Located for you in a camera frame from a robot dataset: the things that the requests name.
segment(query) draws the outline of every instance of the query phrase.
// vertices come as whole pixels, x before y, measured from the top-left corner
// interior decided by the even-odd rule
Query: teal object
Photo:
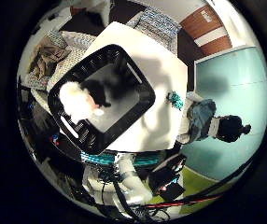
[[[115,156],[112,154],[106,154],[103,153],[101,155],[89,155],[85,152],[81,152],[81,160],[83,162],[91,162],[95,164],[101,164],[101,165],[113,165]],[[148,165],[154,165],[160,161],[160,155],[150,155],[150,156],[139,156],[134,160],[133,166],[139,167],[139,166],[148,166]]]
[[[183,107],[183,101],[181,97],[175,92],[172,91],[168,94],[167,99],[172,103],[172,106],[175,107],[178,110],[181,110]]]
[[[238,49],[196,63],[196,93],[212,99],[217,116],[237,115],[252,126],[233,143],[208,137],[182,147],[187,166],[220,180],[259,148],[267,125],[267,69],[257,48]]]

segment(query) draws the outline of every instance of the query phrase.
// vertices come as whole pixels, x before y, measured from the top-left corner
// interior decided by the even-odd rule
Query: white tabletop
[[[188,67],[152,38],[118,22],[100,33],[84,57],[116,44],[125,49],[144,74],[156,94],[154,105],[107,149],[117,151],[156,151],[174,146],[182,112],[167,102],[168,92],[185,98]]]

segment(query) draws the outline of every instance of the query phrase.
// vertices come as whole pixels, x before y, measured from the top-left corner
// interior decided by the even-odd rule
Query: black tray
[[[105,111],[104,115],[81,120],[77,125],[73,123],[58,97],[67,81],[77,81],[82,88],[87,88],[95,103]],[[92,155],[102,153],[151,108],[154,101],[154,90],[131,57],[117,45],[105,46],[76,64],[48,96],[50,112],[59,127],[76,147]],[[68,130],[61,117],[75,134]]]

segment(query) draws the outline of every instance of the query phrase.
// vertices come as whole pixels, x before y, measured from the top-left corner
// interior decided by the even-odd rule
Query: teal wall
[[[197,63],[196,92],[216,102],[216,116],[237,115],[251,124],[248,135],[234,143],[211,137],[182,147],[187,165],[221,179],[237,169],[259,148],[267,124],[267,69],[257,48],[238,49]]]

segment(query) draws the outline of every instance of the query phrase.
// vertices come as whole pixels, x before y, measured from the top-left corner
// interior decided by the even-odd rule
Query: green mat
[[[216,183],[216,181],[209,179],[205,176],[199,175],[196,172],[192,171],[188,167],[184,167],[182,170],[183,175],[183,187],[185,188],[185,192],[183,193],[183,196],[191,195],[194,193],[197,193],[203,189],[206,189],[213,184]],[[224,185],[223,187],[216,190],[214,193],[222,192],[223,190],[229,189],[233,184],[229,183]],[[179,214],[187,215],[190,213],[194,213],[206,206],[208,206],[210,203],[212,203],[215,200],[209,200],[206,202],[196,203],[194,205],[189,206],[181,206],[181,210]],[[164,200],[161,196],[154,197],[151,201],[148,203],[163,203]]]

